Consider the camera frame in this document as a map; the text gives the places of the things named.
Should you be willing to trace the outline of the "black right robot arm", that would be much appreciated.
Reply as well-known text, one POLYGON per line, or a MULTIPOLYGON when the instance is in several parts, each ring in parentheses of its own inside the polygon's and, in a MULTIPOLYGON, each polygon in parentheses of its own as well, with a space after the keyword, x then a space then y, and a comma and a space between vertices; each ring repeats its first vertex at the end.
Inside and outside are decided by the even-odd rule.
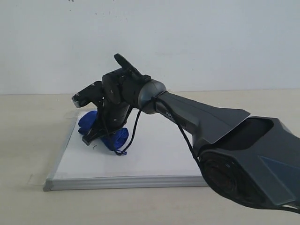
POLYGON ((121 129, 133 108, 159 113, 183 136, 192 135, 191 155, 220 196, 254 209, 300 211, 300 139, 277 118, 180 97, 150 76, 124 69, 105 74, 73 101, 97 107, 86 144, 121 129))

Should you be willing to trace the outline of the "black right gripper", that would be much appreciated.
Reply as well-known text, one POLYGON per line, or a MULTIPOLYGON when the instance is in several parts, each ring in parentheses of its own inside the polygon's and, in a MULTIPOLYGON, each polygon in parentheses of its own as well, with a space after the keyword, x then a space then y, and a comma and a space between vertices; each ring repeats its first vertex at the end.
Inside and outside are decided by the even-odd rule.
POLYGON ((132 109, 133 107, 126 102, 114 104, 103 99, 97 105, 96 119, 88 133, 82 137, 82 141, 90 145, 97 138, 117 132, 126 124, 132 109))

